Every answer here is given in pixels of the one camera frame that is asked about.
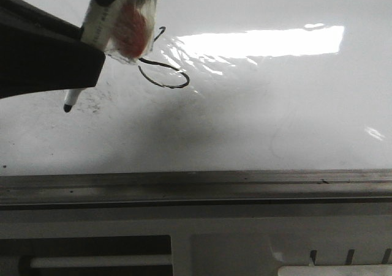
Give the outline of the grey aluminium whiteboard frame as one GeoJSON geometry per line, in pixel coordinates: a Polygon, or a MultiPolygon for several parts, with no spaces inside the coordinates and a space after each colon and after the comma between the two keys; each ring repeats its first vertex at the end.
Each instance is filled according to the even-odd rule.
{"type": "Polygon", "coordinates": [[[177,171],[3,176],[1,206],[391,198],[391,170],[177,171]]]}

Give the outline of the white machine housing below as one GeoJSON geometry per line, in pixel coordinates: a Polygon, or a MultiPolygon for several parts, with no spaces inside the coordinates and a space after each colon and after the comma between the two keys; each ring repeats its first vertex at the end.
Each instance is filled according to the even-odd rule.
{"type": "Polygon", "coordinates": [[[391,204],[1,211],[2,275],[391,274],[391,204]]]}

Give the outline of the white whiteboard surface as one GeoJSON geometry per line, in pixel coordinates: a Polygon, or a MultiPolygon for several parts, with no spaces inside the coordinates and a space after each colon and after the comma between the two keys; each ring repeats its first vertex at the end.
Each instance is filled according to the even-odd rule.
{"type": "Polygon", "coordinates": [[[3,176],[391,167],[391,0],[158,0],[149,58],[1,101],[3,176]]]}

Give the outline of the red round magnet taped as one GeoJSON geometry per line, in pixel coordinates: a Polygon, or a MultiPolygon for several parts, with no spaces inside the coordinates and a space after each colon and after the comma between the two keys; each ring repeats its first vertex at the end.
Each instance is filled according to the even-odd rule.
{"type": "Polygon", "coordinates": [[[127,58],[139,58],[148,41],[146,20],[132,4],[124,4],[114,31],[116,47],[127,58]]]}

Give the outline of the white black whiteboard marker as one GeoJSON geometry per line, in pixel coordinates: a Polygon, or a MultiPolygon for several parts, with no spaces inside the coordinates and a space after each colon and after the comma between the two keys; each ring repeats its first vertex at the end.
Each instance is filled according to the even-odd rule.
{"type": "Polygon", "coordinates": [[[81,41],[104,52],[117,14],[118,8],[115,3],[109,6],[100,6],[96,0],[90,0],[82,25],[81,41]]]}

